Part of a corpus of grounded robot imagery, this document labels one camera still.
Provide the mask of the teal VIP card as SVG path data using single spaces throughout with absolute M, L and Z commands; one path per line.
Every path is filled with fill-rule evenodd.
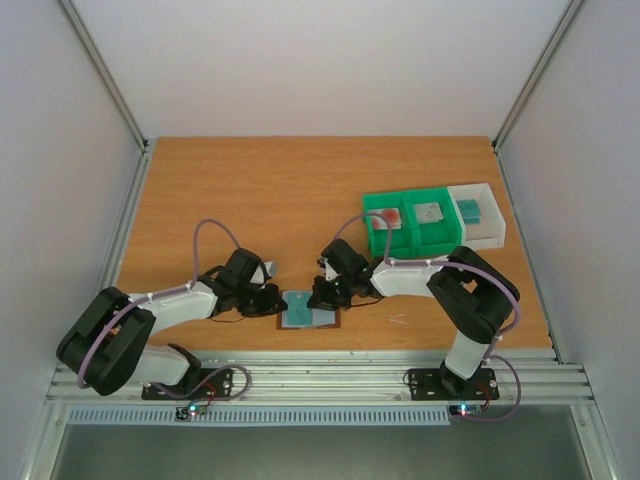
M 281 324 L 285 329 L 307 328 L 312 326 L 313 312 L 307 307 L 310 291 L 287 291 L 283 298 L 288 309 L 282 313 Z

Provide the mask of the brown leather card holder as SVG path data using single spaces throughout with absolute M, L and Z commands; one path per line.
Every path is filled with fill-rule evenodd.
M 285 291 L 283 300 L 287 303 L 287 309 L 278 314 L 276 328 L 279 330 L 339 328 L 339 312 L 312 309 L 307 305 L 310 298 L 310 291 Z

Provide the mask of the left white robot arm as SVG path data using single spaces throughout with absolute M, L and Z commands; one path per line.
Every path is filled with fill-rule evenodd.
M 244 318 L 285 311 L 287 304 L 272 281 L 276 270 L 275 262 L 237 248 L 225 264 L 178 287 L 138 294 L 107 287 L 60 341 L 56 357 L 76 374 L 80 388 L 101 396 L 137 381 L 163 397 L 192 397 L 206 382 L 201 362 L 177 344 L 153 347 L 149 339 L 171 327 L 231 310 Z

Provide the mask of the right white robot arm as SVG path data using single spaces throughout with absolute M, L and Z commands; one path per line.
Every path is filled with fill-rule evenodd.
M 432 259 L 367 260 L 338 238 L 321 253 L 319 265 L 324 273 L 314 279 L 311 309 L 347 310 L 354 297 L 434 299 L 457 329 L 439 367 L 442 388 L 452 398 L 475 387 L 481 363 L 508 329 L 505 322 L 520 319 L 518 289 L 466 246 Z

